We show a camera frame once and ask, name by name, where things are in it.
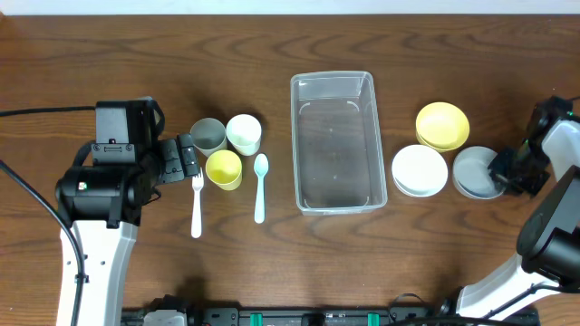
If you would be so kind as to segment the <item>grey plastic cup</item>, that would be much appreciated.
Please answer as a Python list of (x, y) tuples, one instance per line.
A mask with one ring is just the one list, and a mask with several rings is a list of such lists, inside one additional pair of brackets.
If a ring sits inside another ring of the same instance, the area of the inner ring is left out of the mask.
[(227, 148), (226, 127), (217, 119), (198, 120), (190, 129), (194, 147), (209, 158), (214, 152)]

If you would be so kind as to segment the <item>grey plastic bowl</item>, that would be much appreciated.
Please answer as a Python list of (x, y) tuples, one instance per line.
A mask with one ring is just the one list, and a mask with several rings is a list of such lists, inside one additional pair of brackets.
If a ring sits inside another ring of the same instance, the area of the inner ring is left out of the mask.
[(473, 199), (500, 197), (506, 188), (491, 178), (488, 169), (497, 154), (481, 146), (463, 149), (453, 162), (452, 180), (455, 188), (463, 196)]

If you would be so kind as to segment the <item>yellow plastic cup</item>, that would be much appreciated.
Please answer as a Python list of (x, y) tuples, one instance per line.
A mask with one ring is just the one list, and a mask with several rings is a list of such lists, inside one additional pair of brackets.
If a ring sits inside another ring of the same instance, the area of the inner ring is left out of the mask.
[(211, 182), (226, 191), (237, 189), (242, 182), (242, 162), (233, 151), (221, 149), (208, 157), (206, 174)]

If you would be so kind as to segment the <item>white plastic cup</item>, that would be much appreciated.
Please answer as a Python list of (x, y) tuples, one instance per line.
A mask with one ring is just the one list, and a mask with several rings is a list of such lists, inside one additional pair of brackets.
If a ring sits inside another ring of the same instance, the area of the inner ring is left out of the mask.
[(254, 116), (236, 115), (227, 123), (226, 134), (229, 142), (243, 156), (252, 156), (259, 150), (262, 127)]

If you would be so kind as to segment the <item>yellow plastic bowl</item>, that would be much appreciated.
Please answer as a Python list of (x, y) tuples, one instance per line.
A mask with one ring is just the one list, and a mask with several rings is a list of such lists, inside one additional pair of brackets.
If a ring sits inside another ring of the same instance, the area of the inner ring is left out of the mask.
[(419, 143), (438, 152), (460, 148), (470, 133), (465, 113), (457, 106), (442, 101), (423, 107), (417, 115), (415, 127)]

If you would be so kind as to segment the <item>white plastic bowl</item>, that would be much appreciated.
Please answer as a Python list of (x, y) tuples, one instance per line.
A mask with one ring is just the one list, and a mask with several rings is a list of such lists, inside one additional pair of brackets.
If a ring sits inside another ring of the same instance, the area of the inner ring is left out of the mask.
[(395, 186), (410, 197), (431, 197), (447, 184), (448, 165), (435, 149), (409, 145), (399, 150), (391, 163)]

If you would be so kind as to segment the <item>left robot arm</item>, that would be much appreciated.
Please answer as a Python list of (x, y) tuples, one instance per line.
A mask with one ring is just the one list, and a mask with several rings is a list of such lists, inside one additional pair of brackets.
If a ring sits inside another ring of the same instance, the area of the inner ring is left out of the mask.
[(134, 150), (132, 144), (87, 142), (57, 183), (57, 211), (65, 223), (60, 325), (121, 323), (125, 278), (141, 209), (160, 198), (161, 185), (200, 173), (188, 133), (153, 142), (136, 164), (84, 163), (90, 154)]

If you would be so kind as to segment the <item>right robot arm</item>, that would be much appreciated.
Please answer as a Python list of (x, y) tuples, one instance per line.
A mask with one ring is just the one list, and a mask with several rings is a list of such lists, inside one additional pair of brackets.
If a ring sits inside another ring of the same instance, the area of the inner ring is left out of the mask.
[(518, 149), (486, 167), (509, 194), (536, 195), (556, 185), (523, 225), (516, 253), (487, 277), (462, 288), (447, 313), (466, 323), (503, 321), (549, 295), (579, 292), (579, 118), (574, 102), (552, 96), (536, 104)]

